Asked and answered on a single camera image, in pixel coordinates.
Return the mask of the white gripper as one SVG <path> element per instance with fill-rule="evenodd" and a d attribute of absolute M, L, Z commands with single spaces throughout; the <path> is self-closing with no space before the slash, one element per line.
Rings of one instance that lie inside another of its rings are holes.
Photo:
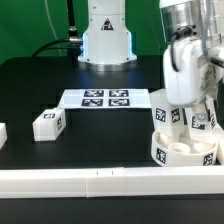
<path fill-rule="evenodd" d="M 163 72 L 168 102 L 183 107 L 194 105 L 194 126 L 206 125 L 207 107 L 201 102 L 220 81 L 223 69 L 203 55 L 202 40 L 174 34 L 164 52 Z"/>

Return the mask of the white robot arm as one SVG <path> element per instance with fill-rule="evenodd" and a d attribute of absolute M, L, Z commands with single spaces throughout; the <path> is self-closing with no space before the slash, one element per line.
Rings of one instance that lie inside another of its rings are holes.
<path fill-rule="evenodd" d="M 210 120 L 206 95 L 224 71 L 224 0 L 160 0 L 165 41 L 163 71 L 167 100 Z M 125 0 L 88 0 L 89 25 L 78 61 L 97 71 L 120 70 L 134 62 L 132 36 L 125 24 Z"/>

